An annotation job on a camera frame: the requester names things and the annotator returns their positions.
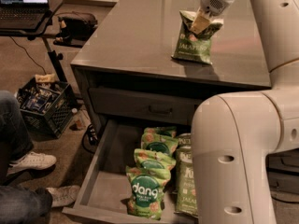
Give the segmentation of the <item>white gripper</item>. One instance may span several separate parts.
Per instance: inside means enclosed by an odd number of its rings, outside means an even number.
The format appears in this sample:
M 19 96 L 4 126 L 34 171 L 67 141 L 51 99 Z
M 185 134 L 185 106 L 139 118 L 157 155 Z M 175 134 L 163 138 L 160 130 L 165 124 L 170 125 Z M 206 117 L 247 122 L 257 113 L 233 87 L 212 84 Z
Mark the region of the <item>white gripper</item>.
M 192 22 L 191 31 L 195 34 L 203 32 L 211 23 L 210 17 L 220 16 L 235 0 L 200 0 L 199 11 Z

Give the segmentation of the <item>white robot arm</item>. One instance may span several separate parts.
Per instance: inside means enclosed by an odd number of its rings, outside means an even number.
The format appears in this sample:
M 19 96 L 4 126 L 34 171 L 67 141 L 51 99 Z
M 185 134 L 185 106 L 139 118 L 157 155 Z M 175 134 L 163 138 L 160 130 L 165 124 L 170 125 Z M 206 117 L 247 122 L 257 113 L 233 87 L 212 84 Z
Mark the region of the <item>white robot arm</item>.
M 235 0 L 200 0 L 195 33 Z M 299 1 L 250 0 L 271 87 L 215 95 L 192 119 L 201 224 L 277 224 L 265 158 L 299 147 Z

